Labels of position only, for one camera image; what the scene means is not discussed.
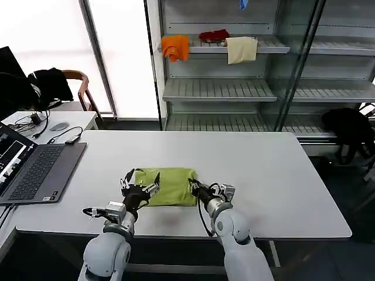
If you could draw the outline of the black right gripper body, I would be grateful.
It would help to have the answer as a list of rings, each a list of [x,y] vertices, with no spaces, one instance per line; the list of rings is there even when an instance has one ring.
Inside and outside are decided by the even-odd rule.
[[[203,203],[209,203],[210,200],[218,198],[218,196],[214,194],[214,191],[209,189],[209,187],[203,183],[199,190],[199,195],[195,197],[199,198]]]

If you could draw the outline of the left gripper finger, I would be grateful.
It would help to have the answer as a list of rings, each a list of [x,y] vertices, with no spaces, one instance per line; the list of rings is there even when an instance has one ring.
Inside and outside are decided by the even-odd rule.
[[[144,187],[142,191],[148,193],[150,196],[154,196],[160,190],[160,173],[158,173],[155,177],[155,180],[149,184],[148,186]]]
[[[132,178],[133,178],[134,172],[135,172],[135,169],[132,169],[124,177],[120,178],[121,190],[130,188],[130,185],[132,185]]]

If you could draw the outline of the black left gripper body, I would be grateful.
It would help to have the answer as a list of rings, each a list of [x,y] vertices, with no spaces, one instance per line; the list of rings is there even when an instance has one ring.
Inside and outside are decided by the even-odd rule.
[[[148,203],[151,198],[147,186],[139,184],[130,184],[123,187],[121,193],[124,197],[123,204],[127,211],[137,211],[142,201]]]

